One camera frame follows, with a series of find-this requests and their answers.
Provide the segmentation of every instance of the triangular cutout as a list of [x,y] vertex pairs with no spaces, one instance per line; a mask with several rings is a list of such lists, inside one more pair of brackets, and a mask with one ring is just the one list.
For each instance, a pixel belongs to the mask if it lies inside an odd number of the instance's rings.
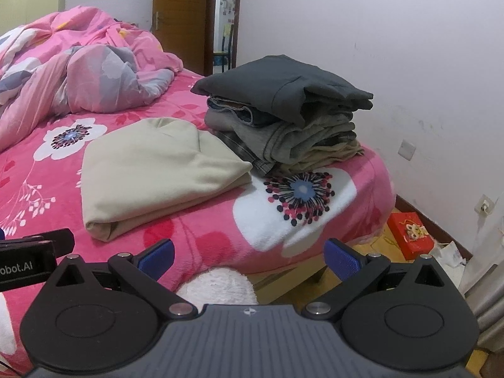
[[58,280],[56,287],[72,286],[75,284],[82,284],[83,282],[84,278],[77,266],[69,265]]
[[416,278],[415,283],[434,287],[444,286],[443,280],[440,279],[438,274],[430,265],[422,266],[422,269],[418,273],[418,277]]

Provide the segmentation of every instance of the plaid shirt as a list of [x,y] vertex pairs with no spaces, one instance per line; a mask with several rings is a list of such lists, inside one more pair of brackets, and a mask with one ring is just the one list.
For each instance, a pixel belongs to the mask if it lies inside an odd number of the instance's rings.
[[270,173],[275,167],[275,162],[265,162],[259,159],[234,132],[213,131],[213,134],[223,141],[228,148],[235,152],[241,160],[250,162],[261,176],[268,175],[268,173]]

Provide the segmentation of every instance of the white plush toy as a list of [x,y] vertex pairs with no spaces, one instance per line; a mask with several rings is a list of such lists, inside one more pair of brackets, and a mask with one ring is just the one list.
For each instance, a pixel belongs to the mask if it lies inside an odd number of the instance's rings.
[[198,274],[182,284],[176,293],[194,304],[200,312],[205,304],[257,305],[249,279],[227,267],[216,267]]

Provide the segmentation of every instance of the power cord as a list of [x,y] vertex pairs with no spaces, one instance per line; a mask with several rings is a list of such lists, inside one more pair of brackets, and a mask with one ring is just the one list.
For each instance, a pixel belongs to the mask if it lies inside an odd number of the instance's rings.
[[14,368],[12,368],[10,365],[7,365],[5,362],[0,361],[0,365],[3,365],[4,367],[6,367],[8,370],[12,371],[17,376],[21,376],[21,372],[16,371]]

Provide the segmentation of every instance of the crumpled comforter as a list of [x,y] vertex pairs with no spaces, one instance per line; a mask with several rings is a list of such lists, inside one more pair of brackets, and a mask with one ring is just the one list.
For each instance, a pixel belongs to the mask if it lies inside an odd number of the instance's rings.
[[0,152],[50,116],[148,105],[182,69],[152,34],[97,8],[17,27],[0,37]]

